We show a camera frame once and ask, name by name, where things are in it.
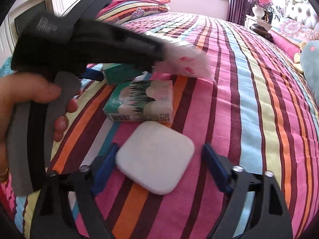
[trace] white wardrobe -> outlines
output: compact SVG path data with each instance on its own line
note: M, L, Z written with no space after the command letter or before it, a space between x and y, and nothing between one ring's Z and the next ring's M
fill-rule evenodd
M54 12L57 16L62 16L78 0L16 0L0 26L0 67L7 57L13 54L18 40L14 19L42 1L46 2L47 11Z

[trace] plush toy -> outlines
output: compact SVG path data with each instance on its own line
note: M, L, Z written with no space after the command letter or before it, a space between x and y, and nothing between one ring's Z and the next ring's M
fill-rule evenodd
M307 85L319 105L319 40L309 41L303 48L300 63L304 70Z
M302 42L300 44L300 50L303 51L304 47L307 45L307 42ZM301 57L301 53L296 53L295 56L293 57L295 63L293 64L294 68L299 72L299 73L303 73L303 69L300 63L300 57Z

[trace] human hand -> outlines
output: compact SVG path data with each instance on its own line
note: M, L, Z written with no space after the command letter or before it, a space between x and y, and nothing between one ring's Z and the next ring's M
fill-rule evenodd
M32 73L16 73L0 79L0 179L8 169L6 159L6 133L10 123L13 107L17 103L35 101L49 103L59 97L61 88L49 83L42 76ZM78 109L77 101L69 101L67 112ZM68 127L68 119L61 116L55 120L53 139L59 142Z

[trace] metal bolt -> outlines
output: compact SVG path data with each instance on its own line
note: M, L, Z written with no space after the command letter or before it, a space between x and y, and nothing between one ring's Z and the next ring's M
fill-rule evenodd
M49 177L54 177L54 176L56 176L56 175L58 175L58 173L57 173L56 171L49 171L49 172L47 173L47 176L49 176Z
M265 171L265 175L266 175L267 177L274 177L274 176L275 176L274 173L271 172L271 171Z
M88 172L90 170L90 166L88 165L82 165L80 168L79 168L79 171L84 173L84 172Z
M241 166L238 166L238 165L234 165L232 167L232 170L235 171L235 172L243 172L244 171L244 168L241 167Z

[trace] gray handle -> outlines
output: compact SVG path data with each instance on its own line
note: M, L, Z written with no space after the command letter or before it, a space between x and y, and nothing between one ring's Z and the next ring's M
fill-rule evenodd
M15 106L7 136L7 153L12 186L17 196L39 190L50 166L54 122L65 115L66 107L81 87L70 72L58 72L55 81L62 88L59 98L50 104L35 102Z

